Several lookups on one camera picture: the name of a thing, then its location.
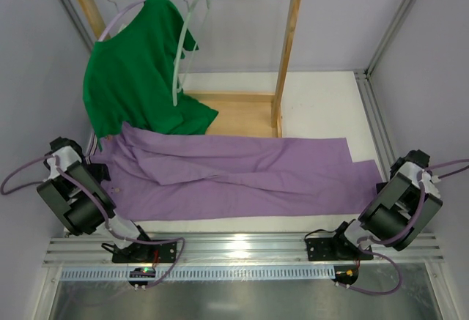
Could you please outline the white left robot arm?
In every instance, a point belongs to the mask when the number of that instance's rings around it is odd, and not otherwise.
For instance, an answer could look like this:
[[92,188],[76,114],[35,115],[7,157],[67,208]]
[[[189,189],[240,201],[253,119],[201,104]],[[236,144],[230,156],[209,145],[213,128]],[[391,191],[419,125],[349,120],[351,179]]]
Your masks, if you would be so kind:
[[88,163],[82,148],[69,138],[50,142],[44,165],[49,177],[37,192],[74,236],[100,234],[113,240],[101,248],[118,263],[153,262],[158,246],[144,230],[115,213],[116,205],[101,184],[111,181],[107,165]]

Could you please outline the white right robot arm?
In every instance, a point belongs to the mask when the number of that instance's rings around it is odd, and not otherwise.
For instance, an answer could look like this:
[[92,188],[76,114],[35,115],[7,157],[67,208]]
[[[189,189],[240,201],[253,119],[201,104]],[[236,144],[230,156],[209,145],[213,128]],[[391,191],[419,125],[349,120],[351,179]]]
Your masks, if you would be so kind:
[[411,150],[392,166],[390,179],[358,218],[342,223],[331,238],[334,260],[352,260],[371,245],[404,250],[443,206],[427,171],[430,156]]

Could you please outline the purple trousers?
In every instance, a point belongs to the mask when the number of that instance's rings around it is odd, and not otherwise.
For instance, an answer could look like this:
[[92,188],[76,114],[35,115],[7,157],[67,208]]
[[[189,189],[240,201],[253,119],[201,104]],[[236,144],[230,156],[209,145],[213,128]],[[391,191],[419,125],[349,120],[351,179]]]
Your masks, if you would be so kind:
[[163,135],[124,124],[89,156],[134,221],[358,214],[382,177],[344,138]]

